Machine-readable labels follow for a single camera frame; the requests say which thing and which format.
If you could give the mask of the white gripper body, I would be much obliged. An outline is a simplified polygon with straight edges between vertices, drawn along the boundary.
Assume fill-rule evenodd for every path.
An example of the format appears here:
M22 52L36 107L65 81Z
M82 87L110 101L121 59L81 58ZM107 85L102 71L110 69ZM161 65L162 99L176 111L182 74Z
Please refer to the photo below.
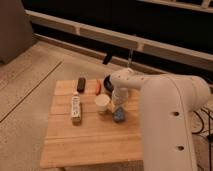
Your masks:
M128 100L128 89L115 87L112 92L112 101L115 108L122 106Z

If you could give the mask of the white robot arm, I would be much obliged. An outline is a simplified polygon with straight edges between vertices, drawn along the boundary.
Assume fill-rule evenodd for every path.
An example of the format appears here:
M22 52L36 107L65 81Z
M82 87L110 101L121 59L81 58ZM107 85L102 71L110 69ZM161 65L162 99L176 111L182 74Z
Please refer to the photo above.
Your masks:
M130 89L139 91L139 122L144 171L198 171L189 114L202 108L211 92L193 75L139 75L124 68L110 75L115 105Z

